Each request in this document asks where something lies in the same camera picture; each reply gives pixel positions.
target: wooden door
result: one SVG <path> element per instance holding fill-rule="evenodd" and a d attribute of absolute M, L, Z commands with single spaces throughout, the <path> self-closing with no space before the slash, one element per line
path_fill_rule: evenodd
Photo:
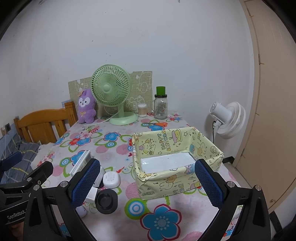
<path fill-rule="evenodd" d="M 263 1 L 244 4 L 257 37 L 260 82 L 254 123 L 234 165 L 251 187 L 262 187 L 272 211 L 295 186 L 296 44 Z"/>

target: floral tablecloth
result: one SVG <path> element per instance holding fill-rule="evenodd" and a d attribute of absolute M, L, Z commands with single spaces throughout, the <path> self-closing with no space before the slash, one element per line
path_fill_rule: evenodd
<path fill-rule="evenodd" d="M 161 122 L 151 115 L 124 126 L 101 123 L 104 119 L 95 120 L 90 125 L 76 123 L 54 144 L 42 160 L 50 161 L 54 166 L 53 174 L 43 187 L 57 186 L 63 180 L 70 180 L 69 172 L 73 165 L 84 150 L 90 150 L 105 171 L 117 171 L 121 178 L 120 186 L 114 189 L 118 194 L 118 208 L 114 213 L 104 215 L 94 204 L 84 203 L 88 214 L 83 221 L 97 240 L 197 240 L 218 211 L 211 205 L 203 187 L 143 201 L 139 198 L 133 172 L 133 133 L 187 127 L 187 122 L 177 113 L 171 113 Z M 223 164 L 219 173 L 225 181 L 231 180 L 238 185 Z M 238 207 L 222 240 L 231 235 L 240 210 Z M 58 215 L 57 220 L 63 233 L 68 235 Z"/>

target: wooden bed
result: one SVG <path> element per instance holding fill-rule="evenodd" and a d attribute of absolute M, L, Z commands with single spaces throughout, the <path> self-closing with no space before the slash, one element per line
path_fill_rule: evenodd
<path fill-rule="evenodd" d="M 70 126 L 78 120 L 73 101 L 66 102 L 65 108 L 39 110 L 27 114 L 20 120 L 15 118 L 14 123 L 19 135 L 27 142 L 37 143 L 40 141 L 41 144 L 47 144 L 57 141 L 51 122 L 54 123 L 58 135 L 61 137 L 67 131 L 65 120 L 69 121 Z"/>

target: stuffed animal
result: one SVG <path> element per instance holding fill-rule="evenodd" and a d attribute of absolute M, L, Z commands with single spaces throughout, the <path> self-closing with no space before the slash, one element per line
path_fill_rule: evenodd
<path fill-rule="evenodd" d="M 93 123 L 96 111 L 94 104 L 96 103 L 90 89 L 85 89 L 78 100 L 78 123 Z"/>

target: bed post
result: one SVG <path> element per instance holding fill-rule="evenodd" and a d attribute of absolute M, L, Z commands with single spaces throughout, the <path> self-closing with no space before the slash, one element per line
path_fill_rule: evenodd
<path fill-rule="evenodd" d="M 20 137 L 22 139 L 24 139 L 24 135 L 22 133 L 22 129 L 18 127 L 18 121 L 19 121 L 19 119 L 18 118 L 14 118 L 13 121 L 15 123 L 15 128 L 17 129 L 18 134 L 20 135 Z"/>
<path fill-rule="evenodd" d="M 73 126 L 78 121 L 74 102 L 73 101 L 66 102 L 65 109 L 68 114 L 69 125 Z"/>

